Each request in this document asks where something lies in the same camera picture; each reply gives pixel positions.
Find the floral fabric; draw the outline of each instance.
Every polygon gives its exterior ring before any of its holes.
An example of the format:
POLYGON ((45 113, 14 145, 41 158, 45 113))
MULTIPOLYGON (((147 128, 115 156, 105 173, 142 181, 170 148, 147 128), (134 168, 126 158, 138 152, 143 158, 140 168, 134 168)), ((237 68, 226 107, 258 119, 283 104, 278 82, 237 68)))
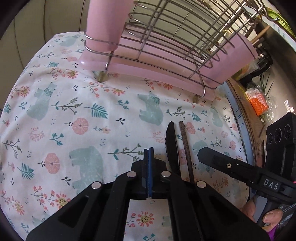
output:
MULTIPOLYGON (((210 147, 245 161, 241 138, 222 91, 214 101, 161 82, 81 68, 82 32, 55 35, 27 65, 0 118, 0 205, 25 239, 94 181, 112 182, 143 158, 144 148, 167 161, 165 132, 175 123, 181 174, 188 180, 178 122, 183 121, 195 180, 204 180, 237 207, 245 184, 199 163, 210 147)), ((172 240, 167 200, 130 202, 125 240, 172 240)))

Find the wire dish rack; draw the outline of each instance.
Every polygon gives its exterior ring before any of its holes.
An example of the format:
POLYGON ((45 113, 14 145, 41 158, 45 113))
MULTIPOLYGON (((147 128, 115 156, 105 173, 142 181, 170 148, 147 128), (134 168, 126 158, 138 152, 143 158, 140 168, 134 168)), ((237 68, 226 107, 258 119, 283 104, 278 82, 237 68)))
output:
MULTIPOLYGON (((100 16, 105 20, 101 26, 105 33, 100 35, 100 28, 93 30, 89 12, 87 51, 80 62, 85 69, 101 71, 100 82, 107 71, 117 72, 161 81, 213 100, 217 86, 258 56, 244 35, 260 16, 267 16, 261 0, 138 0, 133 4, 119 27, 118 40, 110 38, 114 28, 108 29, 110 21, 105 18, 109 17, 100 16), (250 14, 245 6, 255 12, 250 14)), ((120 9, 105 11, 116 16, 120 9)))

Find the orange package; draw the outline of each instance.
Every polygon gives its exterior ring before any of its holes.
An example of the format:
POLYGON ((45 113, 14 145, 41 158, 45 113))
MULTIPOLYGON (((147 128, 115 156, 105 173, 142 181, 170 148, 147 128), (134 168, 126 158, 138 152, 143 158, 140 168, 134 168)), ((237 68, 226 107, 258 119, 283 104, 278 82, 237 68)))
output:
POLYGON ((268 105, 264 95, 258 89, 248 89, 246 96, 253 106, 257 116, 264 114, 268 110, 268 105))

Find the purple object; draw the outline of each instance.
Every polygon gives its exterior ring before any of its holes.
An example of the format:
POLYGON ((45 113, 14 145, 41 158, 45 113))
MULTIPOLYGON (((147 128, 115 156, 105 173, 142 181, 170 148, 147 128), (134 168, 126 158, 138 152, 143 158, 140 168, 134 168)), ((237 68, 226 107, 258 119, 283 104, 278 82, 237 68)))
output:
POLYGON ((268 232, 268 235, 270 237, 270 241, 274 241, 274 233, 276 232, 276 226, 268 232))

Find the serrated knife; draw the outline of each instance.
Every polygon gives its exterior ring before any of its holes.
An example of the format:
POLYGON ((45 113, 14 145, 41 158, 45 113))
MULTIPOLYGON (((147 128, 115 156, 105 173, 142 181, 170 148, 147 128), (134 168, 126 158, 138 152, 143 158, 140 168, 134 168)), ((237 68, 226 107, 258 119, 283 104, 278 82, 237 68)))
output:
POLYGON ((181 176, 175 125, 171 121, 165 134, 165 149, 172 172, 181 176))

